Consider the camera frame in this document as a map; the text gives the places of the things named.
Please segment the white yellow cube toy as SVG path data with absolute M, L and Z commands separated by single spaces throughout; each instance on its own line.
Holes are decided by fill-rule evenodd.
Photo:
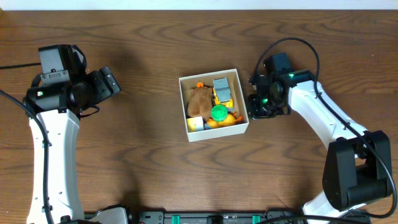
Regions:
M 188 118 L 186 122 L 189 133 L 203 131 L 205 129 L 203 118 L 201 116 Z

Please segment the yellow grey toy truck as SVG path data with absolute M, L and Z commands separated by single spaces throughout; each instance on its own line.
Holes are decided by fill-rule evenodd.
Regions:
M 234 107 L 231 89 L 226 77 L 213 80 L 213 96 L 215 105 L 224 105 L 227 109 Z

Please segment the brown plush capybara toy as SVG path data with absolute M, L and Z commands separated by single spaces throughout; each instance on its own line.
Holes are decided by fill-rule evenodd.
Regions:
M 196 87 L 190 89 L 190 99 L 187 106 L 187 115 L 189 117 L 201 116 L 205 121 L 211 117 L 213 108 L 212 93 L 213 89 L 204 85 L 203 82 L 197 82 Z

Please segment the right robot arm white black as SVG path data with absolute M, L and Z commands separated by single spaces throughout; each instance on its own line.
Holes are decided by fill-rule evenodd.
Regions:
M 249 97 L 254 119 L 295 111 L 327 149 L 323 191 L 302 207 L 308 223 L 331 223 L 348 214 L 387 218 L 395 212 L 391 144 L 383 131 L 370 132 L 353 121 L 308 70 L 254 73 L 249 83 L 256 89 Z

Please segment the green round plastic toy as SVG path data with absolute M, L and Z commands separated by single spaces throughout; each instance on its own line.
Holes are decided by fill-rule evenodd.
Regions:
M 228 116 L 228 109 L 224 105 L 215 105 L 211 109 L 211 118 L 215 121 L 224 121 Z

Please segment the orange rubber duck toy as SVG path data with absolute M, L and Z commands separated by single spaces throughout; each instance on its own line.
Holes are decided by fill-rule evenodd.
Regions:
M 209 119 L 206 124 L 211 128 L 211 129 L 216 129 L 216 128 L 223 128 L 227 126 L 233 126 L 235 124 L 239 124 L 243 122 L 243 116 L 238 115 L 237 113 L 228 113 L 227 117 L 222 120 L 222 121 L 215 121 L 213 119 Z

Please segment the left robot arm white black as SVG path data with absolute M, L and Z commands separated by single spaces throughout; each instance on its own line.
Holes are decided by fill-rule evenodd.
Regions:
M 82 221 L 76 142 L 84 111 L 121 90 L 109 67 L 86 73 L 52 69 L 32 81 L 24 103 L 32 113 L 34 186 L 28 223 Z

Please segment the white cardboard box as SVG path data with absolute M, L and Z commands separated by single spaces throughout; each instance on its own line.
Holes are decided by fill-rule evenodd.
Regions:
M 206 85 L 211 85 L 213 79 L 219 79 L 223 77 L 226 77 L 228 79 L 229 87 L 231 89 L 231 94 L 234 101 L 233 111 L 237 111 L 238 115 L 243 116 L 243 122 L 241 124 L 235 124 L 223 128 L 208 129 L 208 130 L 195 131 L 195 132 L 189 131 L 187 124 L 187 113 L 186 113 L 188 100 L 190 98 L 189 89 L 195 87 L 197 82 L 203 82 Z M 189 142 L 214 139 L 224 136 L 245 133 L 247 127 L 249 126 L 249 118 L 248 118 L 248 111 L 245 105 L 243 91 L 241 88 L 241 83 L 239 80 L 238 70 L 236 68 L 217 71 L 217 72 L 202 73 L 199 75 L 191 75 L 187 77 L 180 77 L 179 86 L 180 86 L 180 96 L 183 108 L 184 127 Z

